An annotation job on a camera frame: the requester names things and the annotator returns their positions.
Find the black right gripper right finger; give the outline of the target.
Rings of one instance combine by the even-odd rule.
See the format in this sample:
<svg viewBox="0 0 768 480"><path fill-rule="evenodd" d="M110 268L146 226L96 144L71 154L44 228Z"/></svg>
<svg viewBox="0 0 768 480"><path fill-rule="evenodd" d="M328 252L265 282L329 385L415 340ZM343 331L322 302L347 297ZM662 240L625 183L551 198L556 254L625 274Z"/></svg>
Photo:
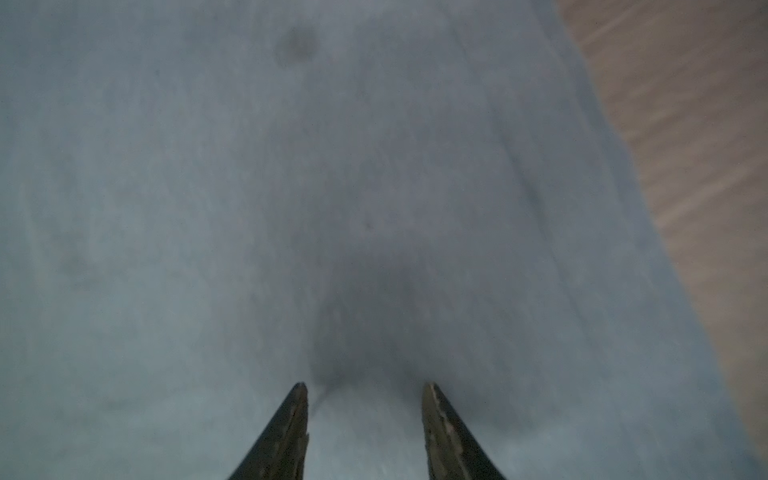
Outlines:
<svg viewBox="0 0 768 480"><path fill-rule="evenodd" d="M423 387L421 415L431 480L506 480L434 382Z"/></svg>

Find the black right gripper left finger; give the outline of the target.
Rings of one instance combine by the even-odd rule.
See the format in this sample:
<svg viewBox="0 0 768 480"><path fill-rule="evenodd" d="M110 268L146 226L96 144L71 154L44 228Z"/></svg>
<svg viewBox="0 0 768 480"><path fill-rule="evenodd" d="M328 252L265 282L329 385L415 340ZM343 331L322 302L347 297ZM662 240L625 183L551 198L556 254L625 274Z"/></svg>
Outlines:
<svg viewBox="0 0 768 480"><path fill-rule="evenodd" d="M296 383L230 480L302 480L308 435L308 389Z"/></svg>

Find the grey blue t shirt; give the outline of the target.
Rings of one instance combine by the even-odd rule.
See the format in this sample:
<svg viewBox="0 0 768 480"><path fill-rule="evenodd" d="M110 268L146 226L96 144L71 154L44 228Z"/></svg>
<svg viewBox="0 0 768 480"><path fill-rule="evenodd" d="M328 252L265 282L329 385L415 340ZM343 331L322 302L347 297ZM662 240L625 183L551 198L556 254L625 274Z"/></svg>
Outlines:
<svg viewBox="0 0 768 480"><path fill-rule="evenodd" d="M1 475L763 479L550 1L5 1Z"/></svg>

